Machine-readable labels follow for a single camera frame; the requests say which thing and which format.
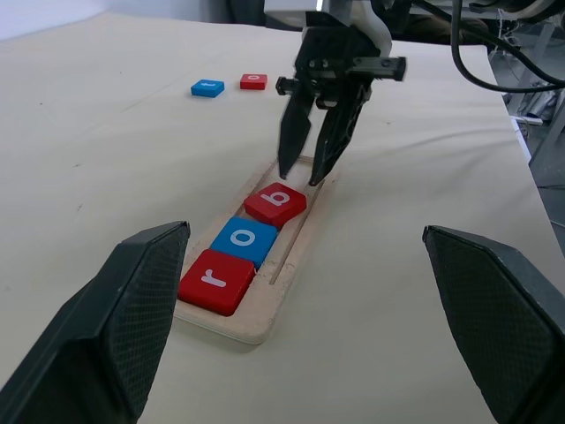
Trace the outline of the red letter block b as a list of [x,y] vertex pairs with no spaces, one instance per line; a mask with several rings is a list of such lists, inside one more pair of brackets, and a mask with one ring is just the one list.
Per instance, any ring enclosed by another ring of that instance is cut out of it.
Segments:
[[306,197],[281,183],[268,185],[244,200],[244,209],[249,216],[277,229],[306,208]]

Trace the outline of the blue letter block t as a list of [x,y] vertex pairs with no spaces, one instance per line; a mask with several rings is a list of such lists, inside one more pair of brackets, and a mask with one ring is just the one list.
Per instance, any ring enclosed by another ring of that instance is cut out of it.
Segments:
[[191,86],[191,95],[206,98],[216,98],[225,89],[220,80],[201,79]]

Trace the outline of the wooden letter tray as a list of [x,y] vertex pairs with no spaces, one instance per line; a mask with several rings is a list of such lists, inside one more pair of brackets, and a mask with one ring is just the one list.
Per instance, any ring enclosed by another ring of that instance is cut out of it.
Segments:
[[234,216],[248,217],[244,210],[247,196],[271,183],[285,184],[305,195],[307,207],[287,222],[267,254],[242,301],[231,316],[222,316],[178,300],[174,317],[248,345],[260,345],[269,336],[278,314],[291,291],[297,272],[303,267],[309,244],[317,235],[317,227],[326,213],[339,169],[334,168],[317,186],[308,185],[313,167],[310,156],[301,155],[285,180],[279,178],[278,163],[260,166],[244,183],[211,226],[191,242],[186,250],[182,273],[186,274],[198,256],[212,244],[215,236]]

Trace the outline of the red letter block o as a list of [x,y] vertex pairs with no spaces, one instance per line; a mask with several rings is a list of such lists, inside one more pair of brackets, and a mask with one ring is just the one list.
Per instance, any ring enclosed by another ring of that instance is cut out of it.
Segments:
[[268,76],[261,73],[245,73],[239,81],[241,90],[264,91],[267,88]]

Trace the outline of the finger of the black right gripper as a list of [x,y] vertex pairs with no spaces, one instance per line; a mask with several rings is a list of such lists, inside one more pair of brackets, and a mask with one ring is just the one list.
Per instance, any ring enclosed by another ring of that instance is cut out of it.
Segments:
[[282,115],[277,160],[279,176],[286,179],[298,160],[311,129],[309,119],[314,97],[305,88],[297,88]]
[[334,169],[351,142],[363,105],[371,97],[370,84],[348,84],[324,118],[314,152],[309,185],[317,186]]

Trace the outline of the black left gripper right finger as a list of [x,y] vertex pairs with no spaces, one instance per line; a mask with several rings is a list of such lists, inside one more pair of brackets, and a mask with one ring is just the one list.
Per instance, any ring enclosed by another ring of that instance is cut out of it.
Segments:
[[512,246],[429,225],[448,326],[498,424],[565,424],[565,295]]

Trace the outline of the blue letter block o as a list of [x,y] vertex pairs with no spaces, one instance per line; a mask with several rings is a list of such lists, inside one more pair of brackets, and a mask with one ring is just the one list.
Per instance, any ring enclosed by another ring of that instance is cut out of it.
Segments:
[[232,217],[222,227],[210,248],[251,261],[259,269],[277,237],[277,229],[243,217]]

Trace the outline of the red letter block r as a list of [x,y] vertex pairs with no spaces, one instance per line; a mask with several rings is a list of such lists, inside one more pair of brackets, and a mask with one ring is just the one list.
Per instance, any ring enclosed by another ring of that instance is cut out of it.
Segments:
[[206,249],[181,278],[177,298],[222,316],[232,316],[254,277],[251,261]]

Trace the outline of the grey metal frame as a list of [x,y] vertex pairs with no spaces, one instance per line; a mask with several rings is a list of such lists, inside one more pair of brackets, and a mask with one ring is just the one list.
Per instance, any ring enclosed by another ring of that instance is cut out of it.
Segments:
[[[539,67],[548,65],[565,81],[565,31],[551,21],[519,24],[500,18],[498,35],[520,49]],[[499,48],[488,55],[496,82],[517,88],[548,87],[550,83]],[[540,186],[565,186],[565,87],[536,94],[505,94],[510,122]]]

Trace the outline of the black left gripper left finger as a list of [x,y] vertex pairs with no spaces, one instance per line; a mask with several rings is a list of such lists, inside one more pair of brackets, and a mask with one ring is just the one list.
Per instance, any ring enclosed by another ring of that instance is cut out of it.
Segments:
[[186,221],[120,242],[0,390],[0,424],[137,424],[170,334]]

